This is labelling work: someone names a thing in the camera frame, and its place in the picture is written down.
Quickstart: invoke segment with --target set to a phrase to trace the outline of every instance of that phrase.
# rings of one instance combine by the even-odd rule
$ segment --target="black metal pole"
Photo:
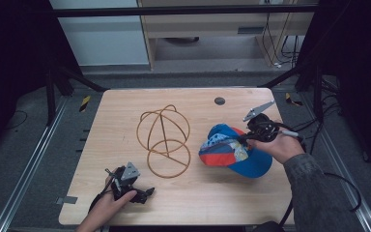
[[[298,5],[240,5],[240,6],[184,6],[145,8],[62,9],[53,11],[30,11],[30,14],[54,17],[130,16],[130,15],[211,15],[211,14],[258,14],[258,13],[311,13],[330,11],[335,6],[318,4]]]

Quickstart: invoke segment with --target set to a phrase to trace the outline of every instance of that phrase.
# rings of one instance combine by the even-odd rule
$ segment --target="finger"
[[[115,201],[114,204],[117,208],[122,208],[126,205],[135,195],[137,194],[136,190],[131,190],[128,193],[124,194],[119,200]]]

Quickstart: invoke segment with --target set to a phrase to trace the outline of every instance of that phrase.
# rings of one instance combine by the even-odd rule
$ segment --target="gray carpet floor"
[[[160,58],[159,61],[162,62],[164,59],[169,60],[168,58]],[[191,72],[190,69],[184,69],[188,72],[182,72],[181,69],[174,72],[174,68],[168,68],[168,72],[163,72],[162,68],[157,66],[153,72],[125,72],[118,75],[88,74],[86,77],[108,88],[254,87],[274,79],[283,72],[283,70],[274,68],[267,71],[265,68],[258,71],[241,71],[222,67],[216,72],[208,72],[207,70]],[[284,123],[292,127],[312,120],[312,114],[306,106],[297,106],[285,101],[287,92],[296,96],[292,86],[295,80],[292,77],[272,89]],[[74,229],[73,226],[64,226],[58,222],[61,205],[56,204],[56,201],[58,197],[64,197],[67,194],[81,150],[84,148],[84,140],[96,115],[101,93],[75,81],[72,81],[72,85],[75,91],[71,97],[60,97],[59,95],[56,97],[57,102],[66,101],[65,112],[44,152],[38,170],[34,173],[30,186],[17,208],[10,230]],[[305,98],[311,96],[311,93],[312,90],[301,93],[298,98],[305,102]],[[91,96],[88,107],[85,112],[79,112],[83,98],[88,95]],[[325,107],[333,103],[335,103],[335,99],[328,99]],[[365,203],[371,210],[371,162],[363,161],[361,148],[346,119],[339,112],[340,107],[335,107],[327,113],[324,129],[327,130],[335,149],[340,154],[340,158],[354,178]],[[39,143],[45,130],[46,114],[45,90],[41,88],[23,96],[18,101],[17,112],[2,134],[0,139],[0,213]],[[316,127],[312,126],[302,132],[308,138],[306,139],[308,147],[310,147],[315,131]],[[317,137],[313,156],[325,171],[336,171],[321,136]],[[343,199],[344,205],[352,208],[354,202],[348,200],[344,185],[337,180],[332,180],[330,184],[332,190],[337,192],[337,197]],[[357,215],[355,215],[355,222],[358,223]]]

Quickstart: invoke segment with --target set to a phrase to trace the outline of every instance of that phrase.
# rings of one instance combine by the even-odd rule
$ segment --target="blue cap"
[[[209,166],[228,166],[249,178],[263,176],[270,170],[272,156],[256,148],[243,146],[238,141],[241,134],[241,130],[226,124],[215,125],[198,153],[201,161]]]

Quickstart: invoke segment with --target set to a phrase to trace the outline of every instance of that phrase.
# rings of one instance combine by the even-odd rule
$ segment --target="sleeve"
[[[363,231],[355,213],[345,209],[330,190],[327,176],[313,157],[295,156],[284,163],[284,168],[291,184],[298,232]]]

